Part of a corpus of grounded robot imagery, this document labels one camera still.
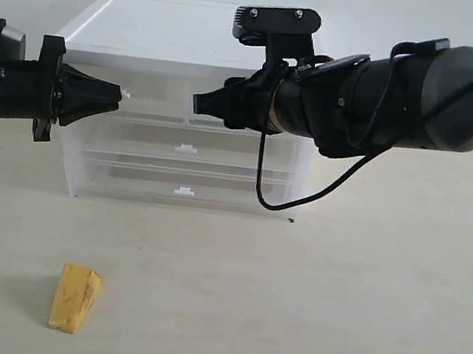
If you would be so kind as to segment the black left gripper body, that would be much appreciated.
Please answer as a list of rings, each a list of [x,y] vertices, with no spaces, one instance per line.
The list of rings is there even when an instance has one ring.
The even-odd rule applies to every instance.
[[[63,62],[66,53],[63,37],[45,35],[38,58],[37,104],[33,115],[34,142],[49,142],[51,127],[66,126],[66,108],[74,68]]]

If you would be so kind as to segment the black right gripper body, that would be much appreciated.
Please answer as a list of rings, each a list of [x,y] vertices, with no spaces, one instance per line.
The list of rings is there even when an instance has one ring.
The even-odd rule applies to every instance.
[[[226,93],[220,116],[223,124],[233,130],[246,128],[267,135],[282,133],[269,113],[274,94],[288,73],[289,68],[263,66],[247,78],[227,78],[223,83]]]

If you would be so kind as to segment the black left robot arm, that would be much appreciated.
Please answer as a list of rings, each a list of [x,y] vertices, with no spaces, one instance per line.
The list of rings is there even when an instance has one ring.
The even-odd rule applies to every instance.
[[[26,60],[26,35],[0,19],[0,119],[30,119],[35,142],[51,139],[51,126],[118,109],[121,87],[63,61],[63,37],[45,35],[39,58]]]

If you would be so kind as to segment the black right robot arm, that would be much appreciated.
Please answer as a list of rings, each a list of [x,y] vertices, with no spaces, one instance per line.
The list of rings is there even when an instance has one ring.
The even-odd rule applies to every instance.
[[[264,66],[193,97],[194,111],[233,130],[310,138],[326,158],[386,148],[473,151],[473,48],[446,39],[396,44],[386,59],[313,55],[310,35],[253,35]]]

